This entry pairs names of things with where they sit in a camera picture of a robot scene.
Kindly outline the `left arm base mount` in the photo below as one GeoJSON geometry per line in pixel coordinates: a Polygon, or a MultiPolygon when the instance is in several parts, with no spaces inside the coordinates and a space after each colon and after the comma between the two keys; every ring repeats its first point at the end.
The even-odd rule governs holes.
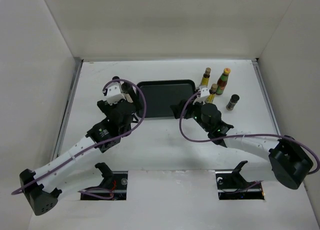
{"type": "Polygon", "coordinates": [[[112,171],[106,163],[100,162],[94,166],[100,172],[102,181],[82,190],[81,201],[125,201],[129,173],[127,171],[112,171]]]}

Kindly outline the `yellow label oil bottle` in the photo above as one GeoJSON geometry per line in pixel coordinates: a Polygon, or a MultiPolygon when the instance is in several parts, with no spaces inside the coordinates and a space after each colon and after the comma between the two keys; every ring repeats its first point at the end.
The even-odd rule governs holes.
{"type": "Polygon", "coordinates": [[[209,90],[209,96],[205,101],[207,104],[212,104],[213,103],[214,98],[216,96],[217,88],[218,88],[218,85],[216,83],[211,85],[211,88],[209,90]]]}
{"type": "Polygon", "coordinates": [[[207,87],[209,85],[210,75],[211,75],[211,68],[207,67],[200,81],[200,85],[199,85],[200,87],[201,86],[207,87]]]}

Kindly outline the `white powder shaker bottle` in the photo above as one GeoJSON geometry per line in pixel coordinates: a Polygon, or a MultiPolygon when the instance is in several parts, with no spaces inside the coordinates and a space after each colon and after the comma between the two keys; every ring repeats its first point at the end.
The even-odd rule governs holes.
{"type": "Polygon", "coordinates": [[[122,89],[122,93],[125,96],[125,99],[129,103],[133,103],[132,95],[135,93],[133,87],[129,83],[124,82],[121,84],[121,89],[122,89]]]}

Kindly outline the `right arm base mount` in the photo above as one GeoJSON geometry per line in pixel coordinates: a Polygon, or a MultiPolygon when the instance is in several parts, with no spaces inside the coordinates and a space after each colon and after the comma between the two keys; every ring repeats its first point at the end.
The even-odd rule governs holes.
{"type": "Polygon", "coordinates": [[[246,181],[241,175],[248,161],[241,161],[234,169],[215,172],[219,200],[264,200],[262,181],[246,181]]]}

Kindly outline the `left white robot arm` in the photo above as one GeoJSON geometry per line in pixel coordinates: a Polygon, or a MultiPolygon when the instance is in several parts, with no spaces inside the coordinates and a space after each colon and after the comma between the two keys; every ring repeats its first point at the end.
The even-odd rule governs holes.
{"type": "Polygon", "coordinates": [[[132,133],[132,123],[141,124],[136,113],[144,111],[146,105],[122,98],[112,104],[100,100],[97,106],[105,118],[79,142],[46,165],[20,173],[21,191],[36,216],[47,213],[73,192],[90,195],[91,190],[106,190],[107,198],[113,198],[114,172],[102,161],[102,156],[132,133]]]}

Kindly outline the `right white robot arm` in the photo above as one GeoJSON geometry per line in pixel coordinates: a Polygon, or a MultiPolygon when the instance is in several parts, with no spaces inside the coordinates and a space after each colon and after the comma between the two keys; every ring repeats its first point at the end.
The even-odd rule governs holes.
{"type": "Polygon", "coordinates": [[[222,120],[214,104],[190,103],[182,100],[170,106],[175,119],[193,119],[207,133],[206,142],[257,156],[259,164],[242,160],[233,169],[218,174],[217,182],[229,188],[246,189],[263,181],[277,181],[296,190],[312,172],[313,161],[307,148],[290,136],[238,131],[222,120]]]}

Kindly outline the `small black cap spice jar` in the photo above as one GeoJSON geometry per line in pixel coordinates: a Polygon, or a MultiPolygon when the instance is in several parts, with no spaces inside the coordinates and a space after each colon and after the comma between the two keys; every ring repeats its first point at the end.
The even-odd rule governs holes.
{"type": "Polygon", "coordinates": [[[232,111],[239,100],[240,100],[240,96],[237,94],[233,94],[228,104],[226,105],[226,109],[228,111],[232,111]]]}

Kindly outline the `red sauce bottle green label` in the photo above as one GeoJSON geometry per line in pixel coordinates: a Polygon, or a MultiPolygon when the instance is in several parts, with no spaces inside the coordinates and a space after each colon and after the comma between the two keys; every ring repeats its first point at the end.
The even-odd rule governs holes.
{"type": "Polygon", "coordinates": [[[230,68],[225,68],[223,70],[223,73],[221,74],[221,76],[219,77],[218,81],[217,81],[217,90],[216,90],[216,95],[222,95],[226,85],[228,83],[228,79],[229,79],[229,75],[231,73],[231,69],[230,68]]]}

